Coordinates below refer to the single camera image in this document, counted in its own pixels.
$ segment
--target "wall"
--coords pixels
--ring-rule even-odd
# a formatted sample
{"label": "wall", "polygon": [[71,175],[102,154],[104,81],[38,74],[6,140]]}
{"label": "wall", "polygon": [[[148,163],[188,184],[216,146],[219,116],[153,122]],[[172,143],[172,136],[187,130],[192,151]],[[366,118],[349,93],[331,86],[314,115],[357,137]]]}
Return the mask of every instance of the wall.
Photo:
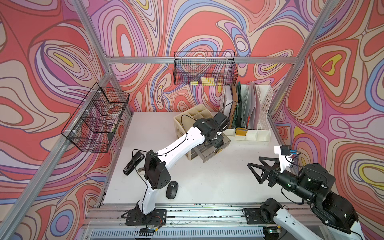
{"label": "wall", "polygon": [[384,239],[384,2],[341,1],[274,113],[283,140],[336,177],[367,239]]}
{"label": "wall", "polygon": [[[104,70],[67,0],[0,1],[0,221]],[[71,145],[18,227],[16,239],[73,239],[109,170],[107,154]]]}
{"label": "wall", "polygon": [[[237,56],[297,56],[323,0],[128,1],[86,4],[107,56],[173,56],[175,51],[233,50]],[[290,65],[239,64],[242,83],[277,90]],[[135,111],[217,110],[221,88],[175,86],[172,64],[116,64]]]}

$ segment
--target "computer mouse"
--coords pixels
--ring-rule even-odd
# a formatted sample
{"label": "computer mouse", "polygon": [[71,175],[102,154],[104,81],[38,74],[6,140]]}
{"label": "computer mouse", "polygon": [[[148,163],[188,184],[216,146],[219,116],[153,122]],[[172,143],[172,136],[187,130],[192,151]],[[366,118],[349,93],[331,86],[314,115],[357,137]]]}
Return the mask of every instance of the computer mouse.
{"label": "computer mouse", "polygon": [[174,199],[178,188],[179,184],[176,181],[170,181],[167,187],[166,197],[168,199]]}

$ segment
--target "white tabletop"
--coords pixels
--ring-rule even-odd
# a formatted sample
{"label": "white tabletop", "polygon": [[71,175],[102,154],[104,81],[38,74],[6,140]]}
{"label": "white tabletop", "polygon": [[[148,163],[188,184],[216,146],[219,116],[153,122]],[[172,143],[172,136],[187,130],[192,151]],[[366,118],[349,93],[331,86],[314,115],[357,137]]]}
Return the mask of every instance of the white tabletop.
{"label": "white tabletop", "polygon": [[[154,152],[163,149],[176,138],[173,117],[180,113],[134,113],[120,156],[112,174],[104,198],[104,204],[134,204],[143,198],[145,184],[135,171],[129,176],[122,170],[132,158],[133,149]],[[166,198],[167,187],[160,189],[157,203],[209,204],[209,203],[256,203],[272,197],[289,202],[281,193],[281,186],[260,185],[247,163],[261,164],[259,156],[277,157],[273,147],[278,145],[271,134],[267,146],[229,144],[223,151],[203,163],[197,156],[188,160],[183,156],[169,171],[179,189],[174,199]],[[144,160],[138,167],[144,166]],[[283,190],[291,200],[300,202],[296,195]]]}

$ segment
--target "vent grille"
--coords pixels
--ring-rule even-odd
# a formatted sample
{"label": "vent grille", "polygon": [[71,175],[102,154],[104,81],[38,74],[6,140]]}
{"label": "vent grille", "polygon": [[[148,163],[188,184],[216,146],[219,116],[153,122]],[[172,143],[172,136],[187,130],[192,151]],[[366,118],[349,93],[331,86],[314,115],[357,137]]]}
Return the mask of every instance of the vent grille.
{"label": "vent grille", "polygon": [[[100,228],[93,230],[91,239],[119,239],[139,237],[139,228],[113,229]],[[180,237],[264,237],[263,227],[184,227],[161,228],[152,238],[180,238]]]}

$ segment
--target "wire basket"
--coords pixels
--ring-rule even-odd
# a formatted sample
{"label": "wire basket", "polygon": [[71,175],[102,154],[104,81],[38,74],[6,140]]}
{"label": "wire basket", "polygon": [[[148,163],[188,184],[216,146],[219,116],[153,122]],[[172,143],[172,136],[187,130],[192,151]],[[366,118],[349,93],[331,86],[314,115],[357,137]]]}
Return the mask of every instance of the wire basket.
{"label": "wire basket", "polygon": [[68,139],[82,152],[108,152],[114,132],[93,132],[80,119],[68,136]]}
{"label": "wire basket", "polygon": [[129,94],[122,90],[98,87],[73,129],[64,130],[74,114],[61,133],[82,152],[108,152],[128,101]]}
{"label": "wire basket", "polygon": [[238,71],[232,51],[174,53],[175,85],[234,86]]}
{"label": "wire basket", "polygon": [[81,119],[92,132],[114,132],[120,121],[120,115],[103,116],[92,101],[81,116]]}

